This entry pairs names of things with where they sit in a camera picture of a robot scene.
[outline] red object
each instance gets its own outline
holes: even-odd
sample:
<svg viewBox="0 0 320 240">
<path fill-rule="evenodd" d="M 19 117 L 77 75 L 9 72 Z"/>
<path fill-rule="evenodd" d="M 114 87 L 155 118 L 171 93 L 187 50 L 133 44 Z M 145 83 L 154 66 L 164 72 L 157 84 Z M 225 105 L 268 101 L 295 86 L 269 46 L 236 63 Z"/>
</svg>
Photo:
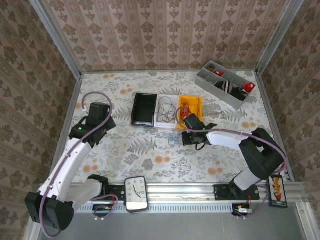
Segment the red object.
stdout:
<svg viewBox="0 0 320 240">
<path fill-rule="evenodd" d="M 251 91 L 255 88 L 256 85 L 254 85 L 253 83 L 244 83 L 242 85 L 242 88 L 247 92 L 247 93 L 251 93 Z"/>
<path fill-rule="evenodd" d="M 213 71 L 214 74 L 217 74 L 219 77 L 222 77 L 225 73 L 220 71 Z"/>
<path fill-rule="evenodd" d="M 182 103 L 182 106 L 185 107 L 185 108 L 188 110 L 188 115 L 191 115 L 191 114 L 192 114 L 188 103 L 184 102 L 184 103 Z M 183 120 L 184 120 L 186 117 L 187 117 L 186 110 L 185 110 L 184 108 L 182 108 L 182 109 L 180 110 L 180 121 L 183 122 Z"/>
<path fill-rule="evenodd" d="M 280 195 L 280 196 L 277 196 L 277 195 L 274 193 L 274 196 L 275 196 L 275 199 L 277 199 L 278 201 L 281 200 L 281 195 Z"/>
</svg>

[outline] yellow tray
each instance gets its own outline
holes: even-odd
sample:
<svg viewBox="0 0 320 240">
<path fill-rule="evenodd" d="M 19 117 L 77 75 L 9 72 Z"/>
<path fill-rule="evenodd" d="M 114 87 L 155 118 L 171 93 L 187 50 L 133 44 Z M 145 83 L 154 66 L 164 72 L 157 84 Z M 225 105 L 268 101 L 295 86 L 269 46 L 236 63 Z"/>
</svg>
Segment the yellow tray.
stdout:
<svg viewBox="0 0 320 240">
<path fill-rule="evenodd" d="M 184 103 L 189 105 L 189 108 L 191 110 L 191 112 L 189 112 L 189 115 L 191 113 L 195 114 L 202 122 L 202 120 L 203 120 L 203 118 L 202 118 L 202 98 L 199 96 L 184 96 L 184 95 L 182 95 L 179 98 L 179 108 L 183 107 Z M 186 125 L 183 123 L 183 120 L 180 117 L 180 113 L 181 113 L 181 110 L 179 110 L 179 112 L 178 112 L 178 119 L 179 119 L 180 123 L 182 123 L 182 125 L 185 127 Z M 176 126 L 176 128 L 183 130 L 183 128 L 179 124 Z"/>
</svg>

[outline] red switch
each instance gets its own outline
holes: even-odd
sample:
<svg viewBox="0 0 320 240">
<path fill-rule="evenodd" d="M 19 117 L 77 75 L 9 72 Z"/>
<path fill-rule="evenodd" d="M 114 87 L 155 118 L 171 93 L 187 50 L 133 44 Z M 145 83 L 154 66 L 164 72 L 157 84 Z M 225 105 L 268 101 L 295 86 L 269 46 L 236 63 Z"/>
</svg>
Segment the red switch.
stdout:
<svg viewBox="0 0 320 240">
<path fill-rule="evenodd" d="M 242 85 L 242 88 L 247 92 L 247 93 L 251 93 L 251 91 L 255 88 L 256 85 L 254 85 L 253 83 L 244 83 Z"/>
<path fill-rule="evenodd" d="M 225 73 L 220 71 L 213 71 L 214 74 L 217 74 L 219 77 L 222 77 Z"/>
</svg>

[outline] gray compartment organizer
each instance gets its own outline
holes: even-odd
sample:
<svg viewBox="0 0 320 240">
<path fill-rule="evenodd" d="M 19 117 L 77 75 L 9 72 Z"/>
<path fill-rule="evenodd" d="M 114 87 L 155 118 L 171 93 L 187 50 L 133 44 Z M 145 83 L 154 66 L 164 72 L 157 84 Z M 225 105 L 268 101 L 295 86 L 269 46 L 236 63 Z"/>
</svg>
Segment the gray compartment organizer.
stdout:
<svg viewBox="0 0 320 240">
<path fill-rule="evenodd" d="M 213 71 L 221 72 L 224 74 L 222 76 L 218 76 L 217 74 L 213 73 L 213 71 L 209 71 L 207 67 L 209 67 L 211 64 L 214 65 Z M 246 102 L 251 93 L 249 93 L 249 95 L 246 97 L 244 101 L 241 101 L 215 86 L 215 84 L 225 80 L 231 82 L 231 84 L 233 84 L 234 87 L 238 88 L 240 88 L 244 83 L 252 83 L 234 74 L 233 72 L 219 65 L 218 63 L 209 61 L 196 75 L 195 84 L 200 88 L 206 90 L 207 92 L 211 93 L 212 95 L 215 95 L 217 98 L 226 102 L 227 104 L 229 104 L 237 110 L 241 108 L 242 104 Z"/>
</svg>

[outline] gray floor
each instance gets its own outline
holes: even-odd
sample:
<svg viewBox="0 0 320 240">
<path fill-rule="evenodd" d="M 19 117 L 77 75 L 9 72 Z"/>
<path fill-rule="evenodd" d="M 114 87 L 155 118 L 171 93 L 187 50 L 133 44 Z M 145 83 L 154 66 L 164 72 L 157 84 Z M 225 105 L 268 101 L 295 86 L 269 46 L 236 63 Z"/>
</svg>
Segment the gray floor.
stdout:
<svg viewBox="0 0 320 240">
<path fill-rule="evenodd" d="M 76 214 L 56 240 L 304 240 L 295 205 L 269 207 L 246 220 L 219 213 L 116 213 L 96 221 L 91 214 Z"/>
</svg>

